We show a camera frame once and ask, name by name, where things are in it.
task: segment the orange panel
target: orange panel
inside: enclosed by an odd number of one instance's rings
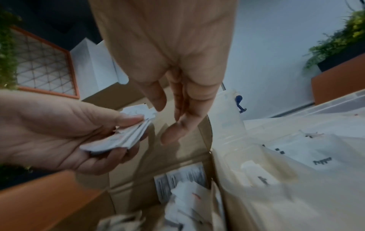
[[[0,230],[47,230],[101,193],[83,188],[70,171],[0,191]]]
[[[316,105],[365,89],[365,54],[312,78]]]

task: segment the wire grid panel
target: wire grid panel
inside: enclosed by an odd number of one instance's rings
[[[20,88],[77,96],[65,52],[22,32],[12,32],[18,61],[16,80]]]

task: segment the orange frame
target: orange frame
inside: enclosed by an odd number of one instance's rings
[[[68,98],[73,98],[73,99],[80,99],[80,94],[79,94],[79,88],[77,87],[77,83],[76,83],[76,76],[75,76],[75,71],[73,69],[73,65],[72,65],[72,60],[71,60],[71,55],[70,55],[70,52],[68,50],[65,50],[43,38],[40,38],[26,30],[23,30],[19,27],[11,27],[12,29],[16,30],[16,31],[19,31],[20,33],[26,35],[26,36],[29,36],[29,37],[32,37],[42,43],[45,43],[47,45],[50,45],[51,47],[57,49],[57,50],[60,50],[62,51],[63,53],[65,53],[66,55],[66,58],[67,58],[67,64],[68,64],[68,68],[70,70],[70,75],[71,75],[71,78],[72,78],[72,83],[73,83],[73,86],[75,88],[75,93],[76,95],[73,96],[73,95],[69,95],[69,94],[64,94],[64,93],[58,93],[58,92],[53,92],[53,91],[47,91],[47,90],[42,90],[42,89],[36,89],[36,88],[30,88],[30,87],[25,87],[25,86],[18,86],[17,88],[21,91],[29,91],[29,92],[36,92],[36,93],[42,93],[42,94],[49,94],[49,95],[55,95],[55,96],[63,96],[63,97],[68,97]]]

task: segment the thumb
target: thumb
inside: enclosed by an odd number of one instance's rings
[[[144,120],[144,115],[127,115],[116,110],[91,105],[87,114],[91,122],[98,126],[129,127]]]

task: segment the blue clip handle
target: blue clip handle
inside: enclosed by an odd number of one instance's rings
[[[241,107],[241,105],[240,105],[240,102],[242,101],[242,96],[236,96],[236,98],[235,98],[235,101],[236,101],[236,104],[237,104],[237,107],[238,107],[238,109],[240,110],[240,114],[241,113],[243,113],[243,112],[245,112],[245,111],[247,111],[247,109],[246,108],[243,108],[243,107]]]

